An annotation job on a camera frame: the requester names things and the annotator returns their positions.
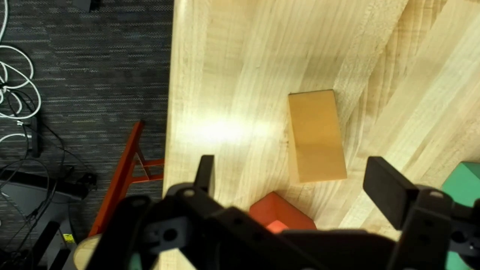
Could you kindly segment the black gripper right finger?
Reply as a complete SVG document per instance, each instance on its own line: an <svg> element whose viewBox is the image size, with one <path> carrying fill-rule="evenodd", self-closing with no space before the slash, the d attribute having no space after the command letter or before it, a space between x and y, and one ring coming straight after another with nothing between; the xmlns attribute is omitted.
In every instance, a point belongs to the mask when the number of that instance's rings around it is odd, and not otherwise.
<svg viewBox="0 0 480 270"><path fill-rule="evenodd" d="M419 188L381 155L371 155L366 161L363 190L386 215L395 229L407 220Z"/></svg>

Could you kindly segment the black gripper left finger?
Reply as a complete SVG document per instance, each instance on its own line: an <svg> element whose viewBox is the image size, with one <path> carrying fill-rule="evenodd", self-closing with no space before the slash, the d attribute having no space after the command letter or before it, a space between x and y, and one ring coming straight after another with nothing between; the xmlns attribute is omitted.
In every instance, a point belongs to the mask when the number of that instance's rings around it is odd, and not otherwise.
<svg viewBox="0 0 480 270"><path fill-rule="evenodd" d="M215 190L215 155L203 154L195 173L194 185L212 194Z"/></svg>

